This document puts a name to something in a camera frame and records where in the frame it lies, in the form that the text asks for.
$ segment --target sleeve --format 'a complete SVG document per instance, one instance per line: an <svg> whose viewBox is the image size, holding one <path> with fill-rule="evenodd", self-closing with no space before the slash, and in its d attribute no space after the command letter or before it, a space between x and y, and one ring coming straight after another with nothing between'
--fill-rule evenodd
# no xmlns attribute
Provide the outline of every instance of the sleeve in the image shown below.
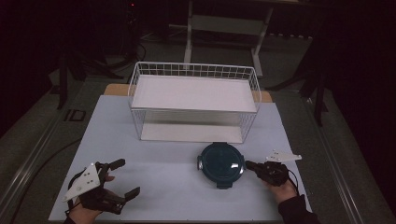
<svg viewBox="0 0 396 224"><path fill-rule="evenodd" d="M305 196L296 196L279 204L279 214L285 224L319 224L318 216L306 210Z"/></svg>
<svg viewBox="0 0 396 224"><path fill-rule="evenodd" d="M67 219L64 221L64 224L76 224L70 217L67 217Z"/></svg>

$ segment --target robotic hand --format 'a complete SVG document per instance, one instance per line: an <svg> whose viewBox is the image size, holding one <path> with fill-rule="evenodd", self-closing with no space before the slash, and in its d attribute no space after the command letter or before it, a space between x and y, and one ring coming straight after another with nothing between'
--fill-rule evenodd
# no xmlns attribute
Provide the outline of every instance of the robotic hand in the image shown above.
<svg viewBox="0 0 396 224"><path fill-rule="evenodd" d="M69 210L73 208L73 198L79 197L81 205L91 210L99 210L119 215L123 206L140 193L140 188L132 189L121 198L104 189L108 170L115 170L125 164L124 159L111 163L99 161L76 174L69 183L69 190L64 196Z"/></svg>
<svg viewBox="0 0 396 224"><path fill-rule="evenodd" d="M256 163L246 161L246 166L248 170L254 171L258 178L272 186L279 187L289 179L288 167L280 162L266 161L265 163Z"/></svg>

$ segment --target dark background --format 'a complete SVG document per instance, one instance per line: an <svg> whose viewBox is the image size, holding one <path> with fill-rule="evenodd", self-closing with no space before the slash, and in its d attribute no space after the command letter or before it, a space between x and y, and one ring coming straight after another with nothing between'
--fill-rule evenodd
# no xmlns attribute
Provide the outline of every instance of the dark background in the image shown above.
<svg viewBox="0 0 396 224"><path fill-rule="evenodd" d="M205 13L260 17L232 5L201 4ZM125 29L129 8L137 25L167 37L167 24L186 24L187 1L35 1L0 3L0 90L2 136L51 88L48 73L58 68L61 43L67 40L87 56L124 54L130 38ZM396 211L396 3L351 1L336 10L308 6L276 7L268 32L313 36L308 64L324 64L326 86L354 133L393 213Z"/></svg>

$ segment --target white wire basket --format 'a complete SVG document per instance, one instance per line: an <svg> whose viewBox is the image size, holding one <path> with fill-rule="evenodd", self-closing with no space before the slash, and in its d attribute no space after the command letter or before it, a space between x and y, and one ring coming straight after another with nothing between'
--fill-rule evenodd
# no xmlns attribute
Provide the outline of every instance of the white wire basket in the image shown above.
<svg viewBox="0 0 396 224"><path fill-rule="evenodd" d="M139 139L243 143L262 101L253 67L137 63L128 90Z"/></svg>

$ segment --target human hand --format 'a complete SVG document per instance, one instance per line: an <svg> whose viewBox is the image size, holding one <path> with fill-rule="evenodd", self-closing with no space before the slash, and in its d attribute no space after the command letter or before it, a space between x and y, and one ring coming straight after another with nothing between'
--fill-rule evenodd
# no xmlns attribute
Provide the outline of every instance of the human hand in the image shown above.
<svg viewBox="0 0 396 224"><path fill-rule="evenodd" d="M287 199L297 196L297 190L289 180L287 180L285 184L279 187L272 186L265 181L262 182L269 190L271 190L271 192L274 193L276 202L278 204L283 203Z"/></svg>
<svg viewBox="0 0 396 224"><path fill-rule="evenodd" d="M107 175L106 182L112 181L115 176ZM99 210L91 210L88 208L84 208L79 201L79 198L76 199L74 203L73 209L70 210L69 217L76 223L76 224L92 224L96 217L99 216L103 211Z"/></svg>

